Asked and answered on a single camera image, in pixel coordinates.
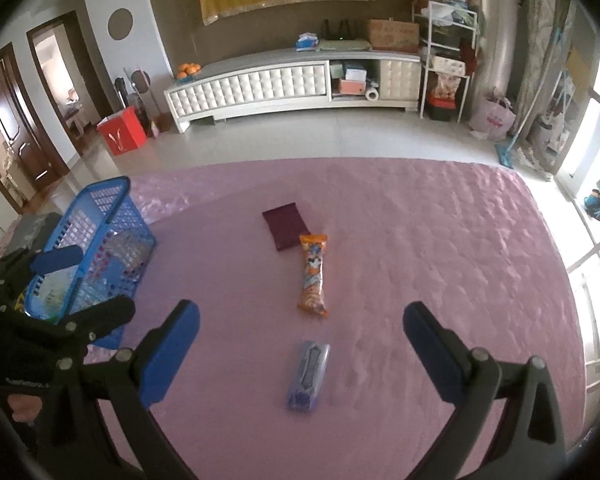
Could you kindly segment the person's hand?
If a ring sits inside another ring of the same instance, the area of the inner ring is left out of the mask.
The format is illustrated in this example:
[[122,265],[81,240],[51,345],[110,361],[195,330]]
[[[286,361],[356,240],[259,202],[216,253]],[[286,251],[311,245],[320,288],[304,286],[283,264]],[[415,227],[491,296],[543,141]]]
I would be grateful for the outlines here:
[[12,419],[23,424],[34,422],[43,407],[41,398],[26,394],[10,394],[7,397],[7,403],[12,410]]

